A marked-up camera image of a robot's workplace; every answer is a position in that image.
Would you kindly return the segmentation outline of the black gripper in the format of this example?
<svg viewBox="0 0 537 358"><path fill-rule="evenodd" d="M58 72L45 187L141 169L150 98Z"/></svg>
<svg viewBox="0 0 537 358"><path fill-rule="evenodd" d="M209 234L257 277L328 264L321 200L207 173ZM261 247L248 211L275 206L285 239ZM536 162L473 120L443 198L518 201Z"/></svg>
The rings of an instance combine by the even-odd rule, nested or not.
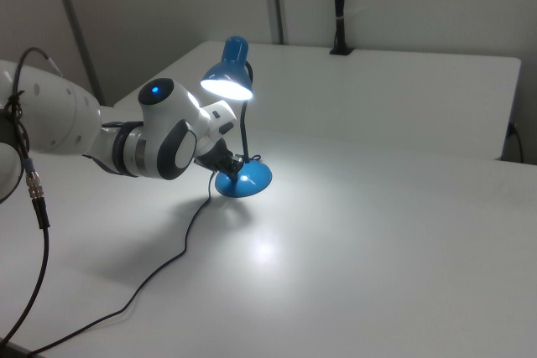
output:
<svg viewBox="0 0 537 358"><path fill-rule="evenodd" d="M195 161L206 169L221 172L233 183L238 181L239 172L244 165L243 157L233 155L223 138L219 139L207 153L196 156Z"/></svg>

